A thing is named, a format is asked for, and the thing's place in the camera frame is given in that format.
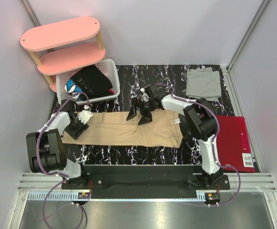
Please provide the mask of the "beige t shirt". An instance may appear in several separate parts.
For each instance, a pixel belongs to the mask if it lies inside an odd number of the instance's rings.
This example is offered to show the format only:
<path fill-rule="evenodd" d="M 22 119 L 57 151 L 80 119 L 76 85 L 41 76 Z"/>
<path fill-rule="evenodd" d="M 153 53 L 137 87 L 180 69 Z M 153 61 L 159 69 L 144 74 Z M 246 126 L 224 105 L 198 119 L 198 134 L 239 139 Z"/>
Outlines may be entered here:
<path fill-rule="evenodd" d="M 141 115 L 126 121 L 128 112 L 93 113 L 88 129 L 74 140 L 64 133 L 64 144 L 100 146 L 176 147 L 181 145 L 183 134 L 178 113 L 167 110 L 152 112 L 152 122 L 138 125 Z"/>

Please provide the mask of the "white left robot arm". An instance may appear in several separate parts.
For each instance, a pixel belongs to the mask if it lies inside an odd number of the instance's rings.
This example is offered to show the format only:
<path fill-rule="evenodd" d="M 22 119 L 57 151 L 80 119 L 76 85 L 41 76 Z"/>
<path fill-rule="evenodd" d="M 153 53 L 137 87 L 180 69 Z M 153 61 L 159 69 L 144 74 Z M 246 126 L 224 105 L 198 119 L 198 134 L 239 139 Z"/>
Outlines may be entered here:
<path fill-rule="evenodd" d="M 65 100 L 41 129 L 27 134 L 26 144 L 31 172 L 72 179 L 77 188 L 83 189 L 89 178 L 83 174 L 81 165 L 67 158 L 62 143 L 62 134 L 77 140 L 89 128 L 84 116 L 76 114 L 77 110 L 75 101 Z"/>

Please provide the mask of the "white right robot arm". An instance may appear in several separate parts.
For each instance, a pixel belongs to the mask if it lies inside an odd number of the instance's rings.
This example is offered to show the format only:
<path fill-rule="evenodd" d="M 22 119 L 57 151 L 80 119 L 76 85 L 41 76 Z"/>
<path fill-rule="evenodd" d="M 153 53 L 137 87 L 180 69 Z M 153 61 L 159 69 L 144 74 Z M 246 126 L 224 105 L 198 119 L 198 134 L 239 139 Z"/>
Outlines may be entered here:
<path fill-rule="evenodd" d="M 205 174 L 202 183 L 207 189 L 215 188 L 223 175 L 223 169 L 219 163 L 216 146 L 219 122 L 210 103 L 204 98 L 181 98 L 173 92 L 168 93 L 159 88 L 159 84 L 153 84 L 140 89 L 139 94 L 132 99 L 126 120 L 133 119 L 139 112 L 142 117 L 138 125 L 148 124 L 153 120 L 152 112 L 158 109 L 173 111 L 185 117 L 189 132 L 199 143 L 202 170 Z"/>

